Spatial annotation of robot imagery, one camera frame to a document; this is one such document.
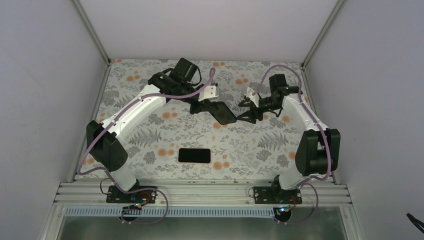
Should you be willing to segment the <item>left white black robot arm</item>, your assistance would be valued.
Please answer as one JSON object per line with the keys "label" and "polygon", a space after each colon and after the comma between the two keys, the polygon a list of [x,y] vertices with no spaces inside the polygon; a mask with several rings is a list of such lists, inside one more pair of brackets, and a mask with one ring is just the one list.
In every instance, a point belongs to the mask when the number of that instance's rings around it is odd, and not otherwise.
{"label": "left white black robot arm", "polygon": [[94,171],[104,171],[119,190],[119,196],[128,203],[134,202],[142,189],[126,164],[128,153],[123,141],[142,120],[170,100],[200,107],[209,104],[211,98],[207,94],[217,94],[218,87],[214,83],[216,69],[210,68],[206,83],[192,83],[193,75],[199,72],[197,65],[181,58],[174,68],[152,75],[141,92],[117,113],[100,123],[95,120],[89,122],[86,126],[87,147],[78,164],[77,174],[85,176]]}

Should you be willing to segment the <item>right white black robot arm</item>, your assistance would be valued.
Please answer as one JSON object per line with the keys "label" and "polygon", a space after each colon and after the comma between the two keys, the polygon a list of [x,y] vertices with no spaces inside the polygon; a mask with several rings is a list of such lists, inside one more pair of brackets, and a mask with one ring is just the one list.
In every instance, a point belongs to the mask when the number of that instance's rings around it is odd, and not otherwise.
{"label": "right white black robot arm", "polygon": [[327,180],[337,168],[341,134],[337,129],[325,125],[311,108],[305,104],[299,86],[290,86],[284,74],[269,78],[271,95],[261,97],[248,87],[243,100],[238,104],[248,111],[238,116],[238,120],[255,124],[263,120],[264,113],[278,115],[285,110],[302,133],[295,154],[295,165],[277,175],[270,187],[260,190],[256,202],[282,204],[294,200],[300,188],[311,180]]}

